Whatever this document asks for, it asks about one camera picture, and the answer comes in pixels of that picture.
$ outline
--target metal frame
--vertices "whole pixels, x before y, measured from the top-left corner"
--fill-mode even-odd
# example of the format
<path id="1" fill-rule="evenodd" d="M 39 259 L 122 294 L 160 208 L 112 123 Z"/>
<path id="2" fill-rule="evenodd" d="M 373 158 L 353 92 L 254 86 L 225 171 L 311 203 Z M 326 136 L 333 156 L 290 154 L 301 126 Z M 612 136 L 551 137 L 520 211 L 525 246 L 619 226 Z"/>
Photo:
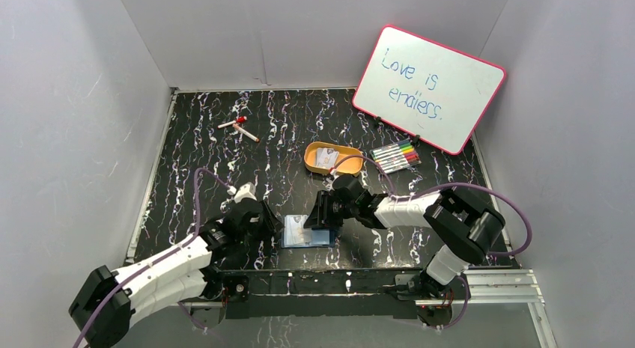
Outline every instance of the metal frame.
<path id="1" fill-rule="evenodd" d="M 148 207 L 148 201 L 150 200 L 150 193 L 152 192 L 152 185 L 154 184 L 154 177 L 157 175 L 157 169 L 159 168 L 159 161 L 161 161 L 161 153 L 163 152 L 163 144 L 165 143 L 165 137 L 168 135 L 168 129 L 170 122 L 172 121 L 172 112 L 174 111 L 174 104 L 177 102 L 177 93 L 173 93 L 170 98 L 170 107 L 168 108 L 168 114 L 165 119 L 165 125 L 163 126 L 163 132 L 161 133 L 161 141 L 157 150 L 157 157 L 154 159 L 152 169 L 150 170 L 150 176 L 148 178 L 148 184 L 145 187 L 145 194 L 143 195 L 143 202 L 141 208 L 139 208 L 139 216 L 137 216 L 137 222 L 134 227 L 133 236 L 130 238 L 130 244 L 128 245 L 128 251 L 126 253 L 126 263 L 135 263 L 135 251 L 137 250 L 137 244 L 139 243 L 139 235 L 141 234 L 141 222 L 145 215 L 145 210 Z"/>
<path id="2" fill-rule="evenodd" d="M 263 90 L 251 90 L 251 91 L 269 91 L 272 88 L 263 89 Z M 145 209 L 148 206 L 148 201 L 150 199 L 150 193 L 152 190 L 152 185 L 154 184 L 154 176 L 157 172 L 159 161 L 162 153 L 162 146 L 165 142 L 165 137 L 168 133 L 169 124 L 171 122 L 172 112 L 174 111 L 174 104 L 176 103 L 177 95 L 180 93 L 188 93 L 188 92 L 216 92 L 216 91 L 205 91 L 205 90 L 176 90 L 172 94 L 170 107 L 168 110 L 165 126 L 163 128 L 161 142 L 159 143 L 159 150 L 157 153 L 157 158 L 154 161 L 152 166 L 151 174 L 148 178 L 148 185 L 146 187 L 146 192 L 143 200 L 143 204 L 141 205 L 141 209 L 139 212 L 139 217 L 136 222 L 136 226 L 134 228 L 133 236 L 130 241 L 130 245 L 128 246 L 126 263 L 134 263 L 134 255 L 137 247 L 137 243 L 139 241 L 139 234 L 141 233 L 141 223 L 144 218 Z M 482 155 L 482 151 L 480 146 L 478 145 L 478 141 L 476 139 L 476 134 L 472 134 L 472 142 L 474 145 L 474 150 L 478 157 L 478 161 L 481 165 L 481 170 L 483 171 L 483 177 L 485 178 L 485 185 L 488 188 L 492 188 L 491 181 L 489 178 L 489 174 L 487 173 L 487 169 L 485 167 L 484 157 Z M 499 210 L 499 205 L 496 199 L 492 200 L 493 206 L 495 209 Z M 502 236 L 507 246 L 508 251 L 511 250 L 511 242 L 509 239 L 509 235 L 506 229 L 503 229 Z M 468 301 L 470 304 L 501 304 L 501 303 L 526 303 L 529 307 L 529 312 L 532 316 L 532 321 L 534 323 L 534 327 L 536 330 L 536 334 L 538 336 L 538 340 L 542 348 L 557 348 L 556 339 L 553 336 L 553 332 L 551 330 L 551 326 L 549 324 L 549 320 L 547 318 L 546 312 L 544 310 L 544 298 L 542 296 L 542 292 L 540 291 L 540 287 L 538 286 L 538 282 L 536 281 L 534 272 L 532 269 L 469 269 L 465 272 L 467 277 L 468 285 L 470 286 L 470 292 L 472 294 L 472 298 Z M 440 300 L 418 300 L 416 301 L 417 305 L 441 305 L 442 301 Z M 210 309 L 210 308 L 222 308 L 222 304 L 220 302 L 187 302 L 187 305 L 190 308 L 194 309 Z"/>

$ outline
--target white backdrop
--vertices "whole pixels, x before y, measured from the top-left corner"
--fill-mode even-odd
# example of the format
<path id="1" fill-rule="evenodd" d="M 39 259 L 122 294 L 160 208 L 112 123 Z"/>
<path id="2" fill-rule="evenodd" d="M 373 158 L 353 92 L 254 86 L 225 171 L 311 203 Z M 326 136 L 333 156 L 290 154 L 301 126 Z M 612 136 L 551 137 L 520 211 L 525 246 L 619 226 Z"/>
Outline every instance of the white backdrop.
<path id="1" fill-rule="evenodd" d="M 635 0 L 509 0 L 482 55 L 509 77 L 478 142 L 494 188 L 532 220 L 519 260 L 561 348 L 635 341 L 634 33 Z"/>
<path id="2" fill-rule="evenodd" d="M 0 0 L 0 97 L 1 345 L 69 348 L 88 273 L 125 257 L 170 90 L 119 0 Z"/>
<path id="3" fill-rule="evenodd" d="M 478 55 L 507 0 L 122 0 L 181 89 L 357 86 L 394 24 Z"/>

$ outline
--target whiteboard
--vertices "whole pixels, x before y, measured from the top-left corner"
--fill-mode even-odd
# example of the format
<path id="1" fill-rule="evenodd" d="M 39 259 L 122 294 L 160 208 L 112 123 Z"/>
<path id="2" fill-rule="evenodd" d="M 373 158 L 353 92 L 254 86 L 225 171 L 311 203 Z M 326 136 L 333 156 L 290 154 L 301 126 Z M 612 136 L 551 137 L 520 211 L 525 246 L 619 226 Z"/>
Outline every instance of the whiteboard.
<path id="1" fill-rule="evenodd" d="M 455 155 L 505 76 L 502 67 L 388 25 L 353 105 Z"/>

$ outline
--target orange tray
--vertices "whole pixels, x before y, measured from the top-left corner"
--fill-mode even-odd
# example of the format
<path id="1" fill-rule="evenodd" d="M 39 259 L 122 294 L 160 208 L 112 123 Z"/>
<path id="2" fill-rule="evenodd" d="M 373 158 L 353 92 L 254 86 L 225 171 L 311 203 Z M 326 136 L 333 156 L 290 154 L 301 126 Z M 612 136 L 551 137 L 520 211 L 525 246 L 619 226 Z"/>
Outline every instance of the orange tray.
<path id="1" fill-rule="evenodd" d="M 329 174 L 329 170 L 327 168 L 321 168 L 314 165 L 315 154 L 318 148 L 333 148 L 338 151 L 339 155 L 337 160 L 335 161 L 336 164 L 337 162 L 342 161 L 344 158 L 350 155 L 362 155 L 362 151 L 357 150 L 356 148 L 338 146 L 337 144 L 329 144 L 319 141 L 313 142 L 306 147 L 306 151 L 304 152 L 304 164 L 309 171 L 315 172 L 316 174 Z M 343 174 L 354 174 L 355 176 L 357 176 L 362 170 L 362 163 L 364 163 L 363 159 L 347 159 L 346 162 L 342 163 L 338 167 L 338 172 Z"/>

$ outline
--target colorful markers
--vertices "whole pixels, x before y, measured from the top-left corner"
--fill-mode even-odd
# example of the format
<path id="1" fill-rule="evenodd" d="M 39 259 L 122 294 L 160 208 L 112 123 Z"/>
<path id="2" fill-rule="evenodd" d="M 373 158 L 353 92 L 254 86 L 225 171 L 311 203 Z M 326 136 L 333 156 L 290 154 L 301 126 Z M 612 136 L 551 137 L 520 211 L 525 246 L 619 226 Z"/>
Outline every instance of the colorful markers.
<path id="1" fill-rule="evenodd" d="M 371 155 L 387 174 L 421 163 L 419 155 L 409 140 L 371 150 Z"/>

